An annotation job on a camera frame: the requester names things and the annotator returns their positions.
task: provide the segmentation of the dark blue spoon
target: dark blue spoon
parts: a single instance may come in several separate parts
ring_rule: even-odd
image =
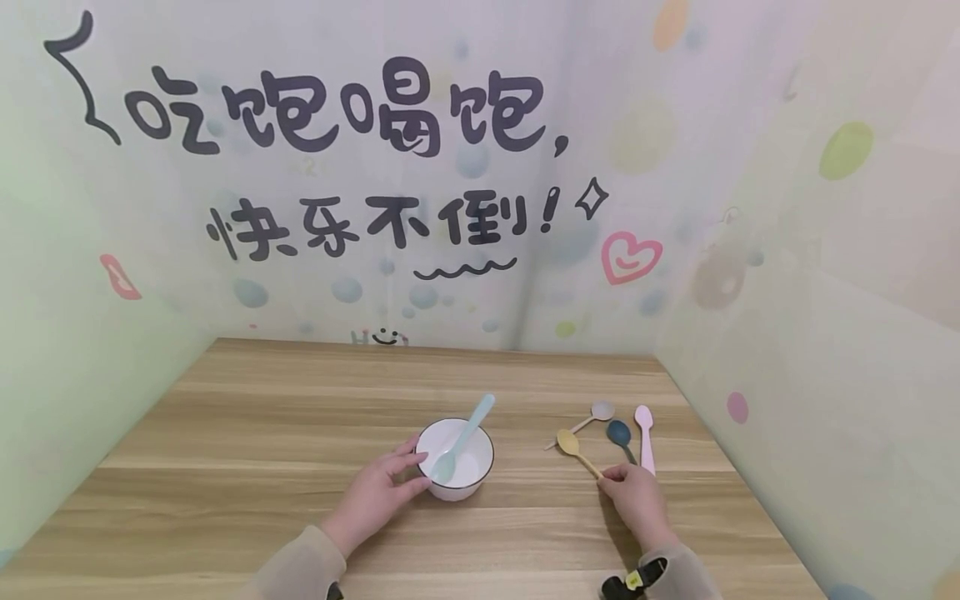
[[[630,450],[630,427],[620,419],[614,419],[607,425],[607,437],[627,454],[627,460],[636,464],[634,453]]]

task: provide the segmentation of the pink dot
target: pink dot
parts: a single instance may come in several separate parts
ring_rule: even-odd
[[[743,397],[739,392],[733,392],[727,396],[727,412],[730,413],[731,419],[741,425],[747,422],[747,417],[750,416],[750,407],[747,406],[747,398]]]

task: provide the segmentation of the wood grain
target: wood grain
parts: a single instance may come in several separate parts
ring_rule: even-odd
[[[823,598],[652,358],[220,340],[0,572],[0,597],[224,598],[330,510],[352,474],[497,396],[480,491],[427,495],[350,561],[350,598],[595,598],[640,550],[558,429],[596,399],[651,407],[681,538],[727,598]],[[622,450],[592,423],[599,467]],[[633,445],[639,449],[638,438]]]

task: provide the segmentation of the bowl rim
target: bowl rim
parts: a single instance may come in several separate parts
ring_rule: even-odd
[[[466,419],[461,419],[460,417],[444,417],[444,418],[442,418],[442,419],[437,419],[437,420],[433,421],[432,423],[430,423],[430,424],[427,425],[426,427],[423,427],[423,429],[420,431],[420,434],[423,435],[423,432],[424,432],[424,431],[426,431],[426,430],[429,429],[430,427],[433,427],[434,425],[436,425],[437,423],[439,423],[439,422],[441,422],[441,421],[443,421],[443,420],[461,420],[461,421],[463,421],[463,422],[467,422]],[[477,479],[476,481],[474,481],[473,483],[471,483],[471,484],[469,484],[469,485],[460,486],[459,488],[452,488],[452,487],[450,487],[450,486],[445,486],[444,484],[437,483],[437,482],[434,481],[433,479],[430,479],[430,476],[423,472],[423,465],[417,465],[417,470],[420,472],[420,475],[422,475],[423,477],[426,477],[427,479],[430,479],[430,485],[431,485],[431,486],[437,486],[438,488],[443,488],[444,490],[466,490],[466,489],[468,489],[468,488],[472,488],[473,486],[478,486],[478,485],[480,485],[481,483],[483,483],[483,480],[486,479],[486,478],[487,478],[487,475],[490,474],[490,471],[493,470],[493,463],[496,462],[496,445],[493,444],[493,438],[490,437],[490,434],[487,433],[487,430],[483,428],[483,425],[477,425],[477,429],[478,429],[479,431],[482,431],[482,432],[483,432],[483,435],[487,436],[487,441],[490,442],[490,466],[487,467],[487,472],[485,472],[483,475],[481,475],[479,479]],[[420,445],[420,439],[419,439],[419,438],[417,439],[417,445]]]

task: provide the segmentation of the yellow spoon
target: yellow spoon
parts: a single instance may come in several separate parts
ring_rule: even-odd
[[[597,479],[603,477],[603,473],[601,473],[592,462],[587,460],[587,458],[580,453],[580,441],[577,440],[577,436],[573,435],[572,431],[569,429],[561,429],[558,431],[557,444],[560,445],[560,450],[562,450],[565,454],[569,454],[570,456],[575,456],[580,459],[580,462],[584,464],[584,467],[586,467],[587,470],[593,473],[594,477]]]

